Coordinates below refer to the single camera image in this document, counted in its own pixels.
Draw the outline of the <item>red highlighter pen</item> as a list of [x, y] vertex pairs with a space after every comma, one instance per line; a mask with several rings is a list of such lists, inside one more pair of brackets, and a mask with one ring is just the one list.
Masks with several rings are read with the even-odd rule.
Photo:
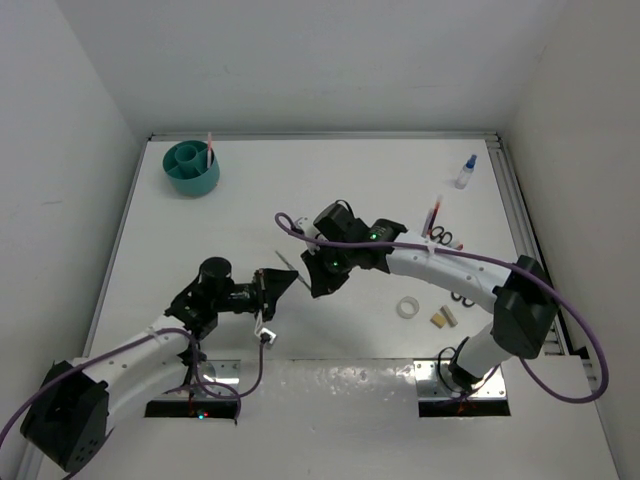
[[213, 149], [212, 149], [212, 133], [207, 133], [207, 149], [206, 149], [206, 170], [209, 170], [213, 163]]

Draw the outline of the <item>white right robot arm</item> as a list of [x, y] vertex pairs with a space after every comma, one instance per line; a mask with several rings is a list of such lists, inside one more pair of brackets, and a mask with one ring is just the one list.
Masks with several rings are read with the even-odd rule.
[[314, 219], [299, 218], [293, 230], [306, 238], [301, 258], [315, 298], [334, 293], [360, 268], [424, 281], [491, 314], [491, 322], [465, 338], [449, 363], [452, 381], [463, 391], [512, 357], [536, 358], [559, 310], [545, 289], [544, 269], [527, 256], [486, 266], [400, 223], [378, 219], [367, 225], [338, 202]]

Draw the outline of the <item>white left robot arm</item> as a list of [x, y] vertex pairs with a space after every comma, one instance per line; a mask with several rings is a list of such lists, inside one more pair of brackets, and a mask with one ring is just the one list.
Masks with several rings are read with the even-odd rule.
[[251, 314], [261, 343], [265, 328], [295, 270], [261, 268], [248, 283], [236, 283], [232, 265], [211, 257], [144, 331], [115, 349], [87, 359], [54, 364], [28, 406], [21, 435], [63, 471], [75, 474], [102, 448], [114, 427], [150, 401], [188, 387], [202, 356], [199, 343], [222, 313]]

